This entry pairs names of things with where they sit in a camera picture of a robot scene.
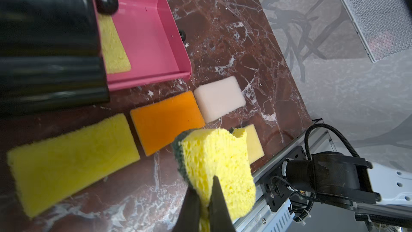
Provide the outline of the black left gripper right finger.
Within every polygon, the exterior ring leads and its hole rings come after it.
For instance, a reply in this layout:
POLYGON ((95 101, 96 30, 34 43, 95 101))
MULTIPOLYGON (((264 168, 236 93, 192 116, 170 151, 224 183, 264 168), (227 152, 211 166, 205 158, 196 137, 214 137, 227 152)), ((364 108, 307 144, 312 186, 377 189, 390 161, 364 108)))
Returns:
POLYGON ((208 209, 211 232, 236 232, 217 176, 213 177, 212 193, 208 209))

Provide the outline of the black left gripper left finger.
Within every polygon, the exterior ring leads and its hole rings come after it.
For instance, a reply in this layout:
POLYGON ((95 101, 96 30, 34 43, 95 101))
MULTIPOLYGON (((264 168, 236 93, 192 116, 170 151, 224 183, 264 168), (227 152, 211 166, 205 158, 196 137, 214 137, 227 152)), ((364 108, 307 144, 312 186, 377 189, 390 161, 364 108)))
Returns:
POLYGON ((201 201, 195 189, 188 187, 182 208, 172 232, 198 232, 201 201))

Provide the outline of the wavy yellow green sponge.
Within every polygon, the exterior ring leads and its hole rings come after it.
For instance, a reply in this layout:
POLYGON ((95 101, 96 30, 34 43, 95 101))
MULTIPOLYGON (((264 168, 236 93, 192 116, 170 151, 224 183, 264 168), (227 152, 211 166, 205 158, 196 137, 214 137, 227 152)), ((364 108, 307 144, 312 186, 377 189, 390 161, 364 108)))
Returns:
POLYGON ((232 222, 246 216, 255 204, 246 134, 231 132, 223 128, 188 130, 171 144, 180 175, 201 201, 199 232, 211 232, 208 207, 214 176, 220 181, 232 222))

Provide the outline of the pale yellow sponge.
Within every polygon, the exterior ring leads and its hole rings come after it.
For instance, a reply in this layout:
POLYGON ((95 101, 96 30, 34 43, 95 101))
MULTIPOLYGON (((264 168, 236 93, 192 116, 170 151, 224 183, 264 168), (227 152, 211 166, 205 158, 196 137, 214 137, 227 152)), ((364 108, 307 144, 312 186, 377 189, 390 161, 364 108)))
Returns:
POLYGON ((235 136, 246 134, 247 153, 249 164, 256 162, 258 159, 264 157, 264 150, 258 137, 256 128, 253 124, 242 128, 234 128, 231 132, 235 136))

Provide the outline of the orange white sponge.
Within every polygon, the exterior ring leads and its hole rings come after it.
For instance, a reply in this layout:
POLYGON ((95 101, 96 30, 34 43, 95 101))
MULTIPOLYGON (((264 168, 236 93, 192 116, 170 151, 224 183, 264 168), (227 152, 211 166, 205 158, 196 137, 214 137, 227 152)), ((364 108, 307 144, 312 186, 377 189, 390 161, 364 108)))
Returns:
POLYGON ((194 90, 194 97, 206 123, 213 122, 246 105, 234 76, 204 84, 194 90))

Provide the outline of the bright yellow sponge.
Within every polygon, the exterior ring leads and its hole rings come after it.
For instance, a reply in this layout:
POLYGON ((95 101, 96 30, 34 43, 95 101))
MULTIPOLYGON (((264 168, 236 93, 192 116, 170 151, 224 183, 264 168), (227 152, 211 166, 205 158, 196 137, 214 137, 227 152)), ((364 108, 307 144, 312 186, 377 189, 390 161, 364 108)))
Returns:
POLYGON ((29 218, 139 159, 124 114, 7 152, 29 218))

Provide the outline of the pink bottom drawer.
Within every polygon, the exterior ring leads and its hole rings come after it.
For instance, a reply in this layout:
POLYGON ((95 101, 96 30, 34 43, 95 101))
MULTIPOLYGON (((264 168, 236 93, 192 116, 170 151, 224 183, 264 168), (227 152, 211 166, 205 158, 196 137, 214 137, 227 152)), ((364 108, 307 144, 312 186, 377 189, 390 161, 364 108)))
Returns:
POLYGON ((111 17, 131 71, 107 74, 110 91, 190 79, 192 65, 167 0, 118 0, 111 17))

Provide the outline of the yellow square cellulose sponge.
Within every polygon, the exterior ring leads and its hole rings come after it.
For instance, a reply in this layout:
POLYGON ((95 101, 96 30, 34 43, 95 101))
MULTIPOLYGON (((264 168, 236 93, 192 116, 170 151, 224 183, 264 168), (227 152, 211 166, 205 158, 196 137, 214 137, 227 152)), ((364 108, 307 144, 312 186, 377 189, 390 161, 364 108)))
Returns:
POLYGON ((117 74, 131 71, 132 67, 111 16, 98 14, 101 50, 106 73, 117 74))

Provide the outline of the black mini drawer cabinet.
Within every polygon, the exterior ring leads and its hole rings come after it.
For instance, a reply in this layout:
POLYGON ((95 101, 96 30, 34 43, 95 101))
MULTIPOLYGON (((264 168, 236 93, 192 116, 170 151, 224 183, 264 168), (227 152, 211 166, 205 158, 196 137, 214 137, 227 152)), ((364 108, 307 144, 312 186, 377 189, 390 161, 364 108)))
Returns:
POLYGON ((1 0, 1 117, 108 101, 93 0, 1 0))

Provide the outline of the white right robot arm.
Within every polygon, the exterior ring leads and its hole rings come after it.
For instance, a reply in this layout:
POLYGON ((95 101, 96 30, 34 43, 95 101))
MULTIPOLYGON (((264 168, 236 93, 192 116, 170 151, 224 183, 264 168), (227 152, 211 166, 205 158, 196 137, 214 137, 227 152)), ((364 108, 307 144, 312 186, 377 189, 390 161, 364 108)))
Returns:
POLYGON ((295 215, 303 222, 315 202, 355 210, 355 204, 401 206, 412 208, 412 174, 361 158, 349 141, 336 128, 327 124, 310 126, 304 136, 303 160, 286 159, 280 172, 269 177, 268 194, 283 184, 293 194, 307 201, 295 215), (349 155, 335 151, 310 152, 309 137, 317 128, 334 133, 349 151, 349 155))

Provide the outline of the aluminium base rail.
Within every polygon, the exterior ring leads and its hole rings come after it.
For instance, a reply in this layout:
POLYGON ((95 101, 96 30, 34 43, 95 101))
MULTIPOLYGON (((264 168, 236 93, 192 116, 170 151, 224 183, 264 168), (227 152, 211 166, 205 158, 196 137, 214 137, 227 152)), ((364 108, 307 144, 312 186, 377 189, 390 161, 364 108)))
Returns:
POLYGON ((302 133, 253 174, 255 204, 233 222, 237 232, 285 232, 306 209, 310 193, 290 187, 285 172, 289 161, 307 160, 304 137, 302 133))

